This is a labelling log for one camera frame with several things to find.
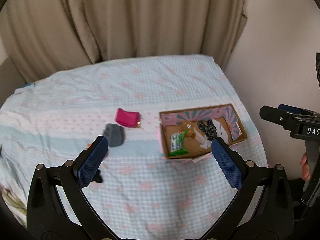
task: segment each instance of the metal screw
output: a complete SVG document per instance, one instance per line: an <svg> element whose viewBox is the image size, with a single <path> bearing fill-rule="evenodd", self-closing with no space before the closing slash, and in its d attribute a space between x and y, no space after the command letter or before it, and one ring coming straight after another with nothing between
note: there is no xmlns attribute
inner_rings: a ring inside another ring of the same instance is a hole
<svg viewBox="0 0 320 240"><path fill-rule="evenodd" d="M282 166L281 164L277 164L277 166L276 166L276 167L277 167L277 169L278 169L278 170L280 170L280 171L282 171L282 170L283 170L283 166Z"/></svg>
<svg viewBox="0 0 320 240"><path fill-rule="evenodd" d="M72 160L68 160L64 163L65 166L70 167L73 164Z"/></svg>
<svg viewBox="0 0 320 240"><path fill-rule="evenodd" d="M40 163L40 164L38 164L37 166L36 166L36 169L39 171L39 170L41 170L43 168L43 164L42 163Z"/></svg>
<svg viewBox="0 0 320 240"><path fill-rule="evenodd" d="M254 162L253 161L247 161L246 164L249 167L254 167Z"/></svg>

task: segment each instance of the curtain fold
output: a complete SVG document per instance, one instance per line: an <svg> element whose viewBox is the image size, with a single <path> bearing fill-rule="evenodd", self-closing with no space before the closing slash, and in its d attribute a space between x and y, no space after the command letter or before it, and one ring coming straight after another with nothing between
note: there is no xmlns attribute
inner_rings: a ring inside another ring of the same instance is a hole
<svg viewBox="0 0 320 240"><path fill-rule="evenodd" d="M213 56L222 69L244 27L244 0L8 0L5 48L29 82L126 57Z"/></svg>

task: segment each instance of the bedsheet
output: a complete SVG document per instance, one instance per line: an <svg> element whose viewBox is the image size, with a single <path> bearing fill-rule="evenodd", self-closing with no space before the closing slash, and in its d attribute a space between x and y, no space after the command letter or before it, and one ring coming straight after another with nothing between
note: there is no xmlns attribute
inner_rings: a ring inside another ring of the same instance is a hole
<svg viewBox="0 0 320 240"><path fill-rule="evenodd" d="M115 123L118 107L141 113L141 129L125 129L109 148L104 182L83 192L120 238L197 239L234 197L212 155L197 162L166 160L157 136L159 111L232 103L248 138L232 149L267 166L260 136L212 57L163 56L116 60L58 72L17 89L0 110L0 183L27 204L34 169L60 166ZM59 187L62 202L77 222ZM256 195L243 222L258 201Z"/></svg>

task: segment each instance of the hand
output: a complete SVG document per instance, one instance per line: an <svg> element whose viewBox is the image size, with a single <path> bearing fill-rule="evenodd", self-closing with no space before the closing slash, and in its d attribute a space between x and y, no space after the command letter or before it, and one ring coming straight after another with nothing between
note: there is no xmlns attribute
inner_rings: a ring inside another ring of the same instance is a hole
<svg viewBox="0 0 320 240"><path fill-rule="evenodd" d="M302 156L302 159L300 161L300 165L302 166L301 168L301 177L303 180L308 180L311 178L310 175L310 168L307 162L307 152L304 153Z"/></svg>

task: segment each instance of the gray handle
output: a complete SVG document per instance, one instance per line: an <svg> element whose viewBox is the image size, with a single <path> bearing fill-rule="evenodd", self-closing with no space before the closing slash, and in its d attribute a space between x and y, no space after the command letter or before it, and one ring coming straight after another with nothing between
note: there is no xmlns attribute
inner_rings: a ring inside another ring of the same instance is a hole
<svg viewBox="0 0 320 240"><path fill-rule="evenodd" d="M304 141L307 151L307 158L308 158L308 165L310 168L310 174L312 176L315 166L318 162L319 157L319 149L320 149L320 142L312 142L312 141ZM303 191L306 191L309 185L310 179L307 180L304 184Z"/></svg>

